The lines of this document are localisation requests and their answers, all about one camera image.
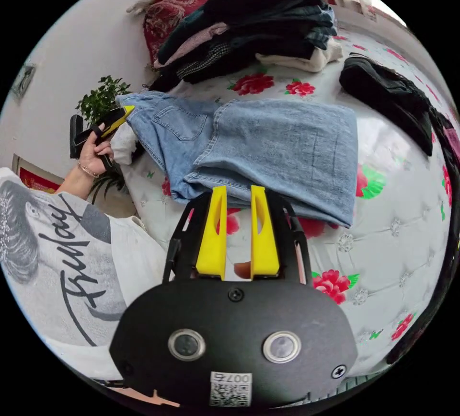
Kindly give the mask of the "person's left hand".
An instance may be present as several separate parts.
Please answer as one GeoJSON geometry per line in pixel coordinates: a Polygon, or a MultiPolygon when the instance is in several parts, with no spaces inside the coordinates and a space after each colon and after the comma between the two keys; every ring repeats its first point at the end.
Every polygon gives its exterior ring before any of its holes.
{"type": "Polygon", "coordinates": [[[98,178],[108,170],[113,160],[113,150],[111,147],[111,138],[100,139],[100,135],[105,128],[104,124],[93,126],[87,140],[84,142],[78,167],[91,178],[98,178]]]}

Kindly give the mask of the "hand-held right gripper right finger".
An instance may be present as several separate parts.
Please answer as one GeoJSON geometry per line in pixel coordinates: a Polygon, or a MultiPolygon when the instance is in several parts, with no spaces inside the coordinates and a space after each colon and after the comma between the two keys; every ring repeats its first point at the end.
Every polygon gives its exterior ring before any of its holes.
{"type": "Polygon", "coordinates": [[[279,273],[274,228],[265,188],[251,186],[250,278],[276,277],[279,273]]]}

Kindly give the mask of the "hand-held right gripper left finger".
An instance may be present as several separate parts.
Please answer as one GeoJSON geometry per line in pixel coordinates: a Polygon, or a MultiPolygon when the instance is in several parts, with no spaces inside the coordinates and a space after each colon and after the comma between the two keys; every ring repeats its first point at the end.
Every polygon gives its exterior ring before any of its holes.
{"type": "Polygon", "coordinates": [[[201,277],[224,280],[227,253],[227,189],[214,187],[195,265],[201,277]]]}

